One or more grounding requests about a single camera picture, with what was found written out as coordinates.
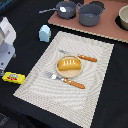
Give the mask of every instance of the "black tablecloth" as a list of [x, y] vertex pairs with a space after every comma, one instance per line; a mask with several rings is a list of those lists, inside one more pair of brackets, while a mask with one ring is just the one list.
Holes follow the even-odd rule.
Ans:
[[[72, 1], [83, 4], [82, 0]], [[43, 14], [38, 12], [54, 8], [58, 2], [59, 0], [15, 0], [0, 12], [0, 16], [6, 16], [17, 33], [14, 41], [16, 58], [11, 59], [5, 72], [27, 76], [58, 31], [114, 44], [91, 128], [127, 128], [128, 44], [48, 24], [54, 11]], [[48, 25], [51, 29], [51, 40], [48, 43], [39, 40], [39, 30], [43, 25]], [[0, 105], [31, 116], [53, 128], [80, 128], [57, 115], [14, 97], [13, 93], [18, 87], [18, 84], [4, 82], [0, 78]]]

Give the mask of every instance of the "knife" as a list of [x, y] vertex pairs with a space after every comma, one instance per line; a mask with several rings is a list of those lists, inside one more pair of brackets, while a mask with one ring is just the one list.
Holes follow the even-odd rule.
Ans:
[[75, 55], [81, 59], [84, 59], [84, 60], [88, 60], [88, 61], [92, 61], [92, 62], [97, 62], [97, 59], [95, 58], [91, 58], [91, 57], [87, 57], [87, 56], [84, 56], [84, 55], [80, 55], [80, 54], [77, 54], [77, 53], [71, 53], [71, 52], [67, 52], [67, 51], [63, 51], [63, 50], [60, 50], [58, 49], [59, 52], [62, 52], [64, 54], [68, 54], [68, 55]]

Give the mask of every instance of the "white object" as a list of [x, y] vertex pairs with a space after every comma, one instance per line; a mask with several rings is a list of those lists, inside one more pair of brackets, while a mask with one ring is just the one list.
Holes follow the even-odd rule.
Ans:
[[65, 7], [60, 7], [60, 11], [61, 12], [66, 12], [66, 8]]
[[3, 17], [3, 20], [0, 22], [0, 28], [5, 34], [5, 43], [13, 45], [13, 42], [16, 39], [16, 32], [6, 17]]
[[50, 28], [47, 25], [43, 25], [39, 31], [40, 41], [49, 42], [50, 37], [51, 37]]
[[120, 16], [121, 24], [123, 28], [128, 30], [128, 5], [120, 9], [119, 16]]

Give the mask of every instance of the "small yellow package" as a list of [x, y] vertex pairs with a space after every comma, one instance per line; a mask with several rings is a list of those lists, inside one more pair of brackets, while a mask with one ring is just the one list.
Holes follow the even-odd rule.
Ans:
[[5, 75], [2, 77], [2, 79], [4, 81], [8, 81], [8, 82], [23, 84], [23, 82], [25, 80], [25, 75], [6, 72]]
[[58, 69], [59, 71], [66, 70], [78, 70], [81, 69], [81, 63], [79, 59], [65, 59], [58, 61]]

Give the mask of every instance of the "pot handle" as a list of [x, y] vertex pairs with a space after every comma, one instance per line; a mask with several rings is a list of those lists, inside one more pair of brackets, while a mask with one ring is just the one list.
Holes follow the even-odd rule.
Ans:
[[80, 3], [78, 3], [77, 5], [76, 5], [76, 8], [78, 9], [78, 7], [82, 7], [82, 5], [80, 4]]
[[99, 14], [99, 16], [101, 16], [101, 14], [102, 14], [103, 12], [105, 12], [105, 10], [106, 10], [106, 8], [104, 7], [104, 9], [102, 9], [102, 11], [101, 11], [101, 13]]
[[44, 12], [48, 12], [48, 11], [51, 11], [51, 10], [58, 10], [58, 9], [56, 9], [56, 8], [52, 8], [52, 9], [49, 9], [49, 10], [44, 10], [44, 11], [39, 11], [39, 13], [44, 13]]

